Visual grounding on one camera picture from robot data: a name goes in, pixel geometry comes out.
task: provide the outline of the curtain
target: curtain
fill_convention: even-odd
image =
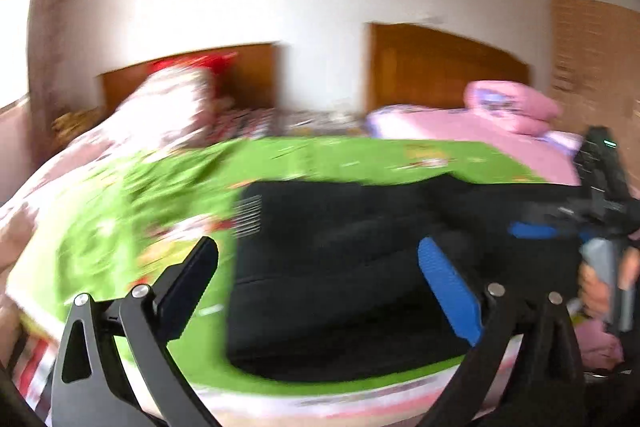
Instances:
[[[66,0],[31,0],[27,64],[31,108],[31,154],[36,167],[54,153],[51,123],[63,113],[56,89]]]

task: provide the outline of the bed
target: bed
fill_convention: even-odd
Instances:
[[[511,75],[519,75],[521,81],[528,82],[526,65],[504,52],[441,32],[430,33],[428,39],[421,41],[414,33],[413,26],[401,26],[400,34],[396,32],[398,28],[393,26],[372,27],[375,37],[372,40],[372,63],[376,64],[375,71],[382,74],[375,78],[382,80],[376,80],[370,90],[371,107],[415,102],[429,104],[431,107],[437,103],[444,107],[459,107],[465,82],[475,80],[480,72],[482,76],[490,75],[492,78],[513,78]],[[398,35],[408,35],[411,42],[409,52],[402,49],[402,41]],[[441,44],[438,44],[438,35],[442,37]],[[273,44],[251,44],[217,51],[238,52],[235,66],[222,78],[223,92],[231,94],[241,107],[271,107],[275,99],[277,47]],[[426,52],[430,58],[420,58],[422,52]],[[433,71],[430,70],[432,63],[437,64]],[[137,64],[111,71],[101,77],[108,114],[116,114],[114,110],[118,104],[142,84],[147,66],[147,63]],[[436,88],[425,89],[419,73],[430,78],[431,85]],[[445,82],[441,81],[442,74],[449,74]],[[407,84],[404,78],[412,78],[412,83]],[[433,98],[434,93],[437,93],[437,98]],[[84,164],[67,173],[59,171],[56,180],[44,185],[32,183],[31,188],[28,186],[28,190],[19,193],[13,201],[14,214],[5,214],[5,218],[19,218],[23,214],[22,205],[25,202],[28,205],[30,196],[34,194],[37,194],[36,205],[51,203],[53,199],[56,199],[56,204],[64,203],[57,207],[57,211],[50,210],[46,216],[38,217],[36,234],[24,250],[18,267],[11,273],[8,285],[9,295],[26,311],[38,329],[44,330],[54,341],[62,333],[65,307],[68,308],[71,302],[69,299],[72,300],[73,295],[80,291],[90,291],[97,299],[111,298],[110,292],[117,287],[119,296],[132,283],[152,280],[159,268],[164,266],[162,263],[180,261],[201,235],[212,235],[219,244],[222,255],[216,278],[228,278],[234,248],[229,218],[242,188],[257,179],[301,178],[365,184],[402,184],[452,169],[461,169],[459,172],[463,172],[467,179],[482,183],[542,181],[527,166],[490,146],[455,141],[443,142],[434,147],[420,146],[406,140],[336,137],[316,140],[236,140],[220,143],[206,150],[171,149],[164,155],[145,154],[138,159],[132,162],[130,156],[118,158],[117,162],[95,169],[90,175],[82,170]],[[135,182],[137,190],[133,200],[127,196],[129,189],[133,187],[129,182]],[[196,190],[198,194],[206,194],[206,198],[200,201],[190,196]],[[62,192],[66,199],[60,203],[58,200]],[[171,205],[166,204],[167,198],[172,201]],[[136,221],[147,219],[151,215],[153,221]],[[58,249],[63,244],[71,244],[66,241],[70,236],[63,237],[60,234],[66,234],[74,225],[75,219],[78,223],[86,224],[86,227],[76,226],[74,237],[81,237],[81,242],[75,243],[76,247],[71,251],[76,254],[79,251],[85,252],[85,247],[81,245],[87,245],[87,241],[95,242],[95,237],[100,237],[100,242],[106,241],[100,250],[100,261],[107,263],[105,266],[109,268],[104,270],[105,273],[121,272],[122,266],[128,266],[127,263],[137,263],[141,251],[145,252],[142,257],[150,256],[154,261],[162,259],[162,263],[149,263],[152,266],[150,271],[145,271],[146,264],[143,267],[132,265],[132,271],[127,276],[135,273],[137,277],[146,279],[119,279],[115,285],[108,285],[111,290],[106,292],[105,286],[100,284],[92,287],[88,283],[87,287],[78,287],[79,280],[71,279],[71,285],[58,284],[66,280],[66,274],[60,272],[60,266],[52,260],[52,255],[48,255],[47,249],[53,248],[51,245],[54,243]],[[140,251],[124,252],[119,254],[123,257],[115,258],[114,252],[121,250],[118,246],[120,241],[108,241],[114,241],[117,234],[114,235],[113,231],[123,223],[136,223],[135,227],[129,229],[138,230],[133,250],[140,248]],[[31,237],[33,228],[32,223],[31,229],[23,237]],[[83,263],[82,257],[67,261],[67,266],[81,266]],[[42,270],[44,275],[33,277],[30,266],[46,266]],[[190,381],[196,383],[196,391],[203,402],[215,411],[224,425],[283,426],[300,425],[302,421],[305,425],[323,427],[388,425],[415,417],[428,409],[455,371],[453,361],[446,367],[437,369],[419,369],[402,375],[388,375],[386,378],[321,386],[293,386],[247,378],[226,366],[220,366],[219,371],[213,368],[214,371],[204,360],[217,357],[216,363],[224,365],[219,350],[213,349],[194,359],[193,343],[196,339],[199,344],[220,347],[220,338],[214,339],[211,331],[222,327],[220,321],[223,320],[223,314],[220,311],[224,309],[224,301],[221,301],[224,297],[220,294],[220,288],[224,284],[220,288],[215,284],[214,278],[213,289],[203,297],[202,308],[194,314],[195,320],[191,326],[194,329],[188,328],[189,342],[180,344],[178,341],[170,349],[180,369]],[[50,307],[49,296],[61,287],[68,295]],[[32,347],[36,349],[40,346],[38,349],[43,353],[36,362],[31,359],[26,363],[35,364],[37,368],[42,366],[42,373],[46,377],[46,366],[48,364],[50,369],[55,357],[55,347],[54,342],[42,347],[40,341],[38,337],[31,337]],[[508,355],[511,360],[517,348],[517,342],[510,346]],[[130,355],[125,360],[130,362]],[[126,370],[142,406],[155,412],[156,408],[139,372],[132,363],[126,363]],[[33,383],[25,385],[25,393],[29,393]],[[40,390],[46,388],[46,381],[39,387]]]
[[[465,109],[465,88],[475,80],[528,85],[525,63],[487,44],[421,26],[372,24],[369,30],[367,123],[373,136],[481,141],[549,182],[577,184],[570,156],[557,141],[502,130]]]

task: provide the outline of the cartoon print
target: cartoon print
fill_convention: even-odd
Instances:
[[[185,138],[193,138],[194,133],[188,134]],[[179,156],[193,150],[193,147],[189,147],[188,143],[185,143],[185,139],[176,140],[165,147],[162,147],[158,151],[152,152],[146,158],[142,160],[142,163],[155,163],[165,158],[172,158]]]
[[[242,188],[246,187],[247,185],[251,185],[254,182],[257,182],[257,180],[242,180],[241,182],[229,185],[229,188]]]
[[[512,96],[493,89],[478,89],[478,96],[481,100],[482,108],[489,112],[517,112],[515,99]]]
[[[451,158],[432,145],[410,145],[406,148],[410,167],[439,168],[449,165]]]
[[[136,261],[142,276],[131,283],[129,289],[136,284],[151,284],[167,266],[184,261],[203,235],[232,227],[232,219],[220,219],[210,214],[189,217],[170,227],[151,227],[146,231],[146,237],[155,241],[138,256]]]

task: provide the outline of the pink cloth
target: pink cloth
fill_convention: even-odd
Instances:
[[[527,165],[550,183],[578,185],[572,160],[553,145],[513,134],[468,110],[383,112],[372,117],[385,139],[479,141]]]
[[[582,363],[589,369],[613,369],[624,360],[620,341],[605,333],[602,321],[585,321],[575,328]]]
[[[487,111],[482,107],[475,107],[472,109],[472,112],[513,134],[542,136],[551,130],[551,126],[545,121],[534,120],[533,118],[520,114],[513,114],[506,111]]]
[[[488,107],[485,93],[493,91],[502,95],[495,107]],[[560,116],[560,106],[548,96],[519,82],[505,80],[478,80],[465,89],[465,106],[484,107],[490,112],[519,114],[534,120],[549,121]]]

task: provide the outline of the black device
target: black device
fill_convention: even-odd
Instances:
[[[610,284],[607,331],[619,336],[632,326],[634,290],[625,293],[618,288],[618,267],[626,248],[634,245],[628,236],[640,229],[640,201],[631,197],[617,147],[608,128],[589,127],[574,156],[580,197],[557,203],[532,203],[526,207],[522,220],[549,227],[559,235],[580,234],[585,239],[597,237],[609,242],[609,248],[596,256],[613,259],[585,256],[585,260]]]

